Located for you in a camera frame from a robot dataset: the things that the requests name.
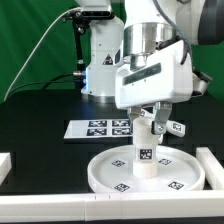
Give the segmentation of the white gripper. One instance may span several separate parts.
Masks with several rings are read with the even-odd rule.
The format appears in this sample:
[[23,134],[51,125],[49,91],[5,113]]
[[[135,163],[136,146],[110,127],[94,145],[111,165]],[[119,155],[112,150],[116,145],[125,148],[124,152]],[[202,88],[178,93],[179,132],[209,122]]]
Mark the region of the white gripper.
[[128,64],[121,66],[115,77],[115,103],[119,109],[126,109],[133,121],[143,116],[140,107],[155,104],[153,109],[152,133],[166,133],[166,123],[172,111],[172,104],[190,99],[193,92],[191,57],[187,55],[181,64],[184,52],[182,40],[150,55],[147,65],[135,72]]

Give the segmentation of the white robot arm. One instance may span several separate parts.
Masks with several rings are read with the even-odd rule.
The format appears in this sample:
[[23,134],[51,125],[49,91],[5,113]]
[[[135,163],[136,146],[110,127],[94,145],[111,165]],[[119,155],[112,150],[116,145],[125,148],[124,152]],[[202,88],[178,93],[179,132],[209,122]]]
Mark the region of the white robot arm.
[[125,0],[126,20],[111,0],[75,0],[76,30],[91,30],[91,63],[82,93],[114,98],[119,109],[155,108],[163,134],[176,102],[203,94],[210,77],[196,70],[193,45],[224,41],[224,0]]

